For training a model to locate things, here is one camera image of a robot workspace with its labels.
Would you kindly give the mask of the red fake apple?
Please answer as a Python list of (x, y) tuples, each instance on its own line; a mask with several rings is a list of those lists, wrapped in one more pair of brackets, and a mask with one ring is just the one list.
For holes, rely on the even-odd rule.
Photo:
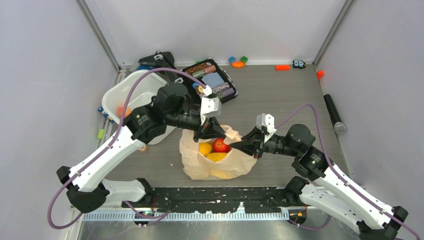
[(212, 144), (212, 150), (214, 153), (228, 153), (231, 150), (231, 147), (224, 143), (224, 138), (217, 138)]

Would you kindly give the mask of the yellow fake lemon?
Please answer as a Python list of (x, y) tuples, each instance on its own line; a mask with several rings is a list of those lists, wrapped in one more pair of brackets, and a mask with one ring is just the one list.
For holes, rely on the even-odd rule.
[(198, 151), (203, 156), (207, 156), (213, 152), (213, 147), (209, 142), (202, 142), (198, 145)]

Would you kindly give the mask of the translucent plastic bag banana print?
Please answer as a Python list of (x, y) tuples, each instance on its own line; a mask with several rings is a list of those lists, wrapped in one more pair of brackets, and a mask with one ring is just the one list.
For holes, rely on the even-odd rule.
[(194, 141), (194, 131), (184, 129), (179, 140), (179, 152), (184, 173), (192, 180), (229, 180), (248, 174), (257, 159), (237, 149), (231, 149), (215, 162), (199, 151), (200, 144), (212, 144), (214, 139)]

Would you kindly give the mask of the yellow fake mango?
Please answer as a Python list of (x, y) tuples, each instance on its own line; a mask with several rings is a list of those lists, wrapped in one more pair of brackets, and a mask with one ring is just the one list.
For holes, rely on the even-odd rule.
[(217, 163), (222, 161), (226, 156), (228, 155), (228, 153), (226, 152), (212, 152), (206, 155), (206, 158)]

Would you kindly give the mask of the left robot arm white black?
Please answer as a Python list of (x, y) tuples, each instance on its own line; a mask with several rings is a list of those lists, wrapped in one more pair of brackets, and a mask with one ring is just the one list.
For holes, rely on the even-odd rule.
[(126, 157), (163, 135), (169, 126), (193, 131), (195, 142), (225, 138), (216, 119), (221, 110), (220, 99), (205, 96), (196, 111), (185, 107), (186, 95), (187, 88), (181, 83), (159, 88), (151, 102), (133, 109), (120, 122), (120, 129), (89, 158), (74, 167), (60, 167), (56, 174), (67, 189), (71, 205), (81, 213), (90, 213), (105, 203), (124, 201), (148, 207), (154, 193), (146, 179), (115, 181), (105, 177)]

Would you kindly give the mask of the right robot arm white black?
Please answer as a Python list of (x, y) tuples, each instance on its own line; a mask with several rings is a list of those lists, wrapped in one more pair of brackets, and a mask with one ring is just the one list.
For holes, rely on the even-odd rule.
[(303, 124), (292, 125), (285, 136), (255, 127), (230, 147), (255, 159), (264, 153), (294, 157), (292, 167), (299, 175), (283, 189), (288, 203), (313, 206), (350, 227), (362, 240), (395, 240), (408, 212), (367, 193), (314, 147), (315, 139)]

